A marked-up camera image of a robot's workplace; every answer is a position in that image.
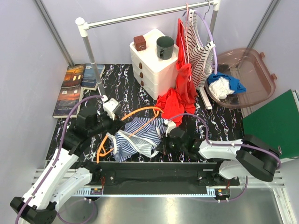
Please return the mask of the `orange clothes hanger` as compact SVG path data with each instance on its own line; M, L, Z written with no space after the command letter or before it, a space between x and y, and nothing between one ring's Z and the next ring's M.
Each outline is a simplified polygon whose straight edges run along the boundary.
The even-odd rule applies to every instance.
M154 106L143 107L129 113L122 121L150 109L153 110L154 117L135 117L115 134L107 133L98 148L96 162L99 163L102 157L110 153L116 162L123 162L135 154L150 159L155 157L158 154L157 147L162 142L162 135L165 134L165 119L159 117L163 113L162 109Z

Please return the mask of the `blue striped tank top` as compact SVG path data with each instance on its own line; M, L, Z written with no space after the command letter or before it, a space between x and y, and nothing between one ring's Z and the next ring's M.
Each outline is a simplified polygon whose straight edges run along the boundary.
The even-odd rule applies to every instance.
M123 130L114 135L108 133L115 161L123 162L136 153L148 158L155 157L158 154L156 147L165 134L164 121L163 118L135 117L125 124Z

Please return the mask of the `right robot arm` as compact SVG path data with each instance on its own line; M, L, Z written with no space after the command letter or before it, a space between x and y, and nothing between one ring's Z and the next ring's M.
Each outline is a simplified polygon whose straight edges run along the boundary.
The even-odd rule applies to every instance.
M193 138L180 128L174 128L162 137L157 151L183 152L196 161L218 159L219 164L212 173L213 182L218 185L242 175L271 182L281 164L280 152L254 135L232 141L211 141Z

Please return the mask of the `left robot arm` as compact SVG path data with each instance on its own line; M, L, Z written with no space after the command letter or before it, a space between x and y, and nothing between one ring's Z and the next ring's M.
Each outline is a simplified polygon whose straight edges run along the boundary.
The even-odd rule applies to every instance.
M79 159L93 136L115 130L121 124L118 118L119 103L106 102L103 110L101 115L83 111L69 128L63 128L60 144L45 170L22 197L12 199L10 206L17 214L15 223L25 221L28 224L51 224L61 206L77 190L100 181L99 166L88 161L61 183L65 173Z

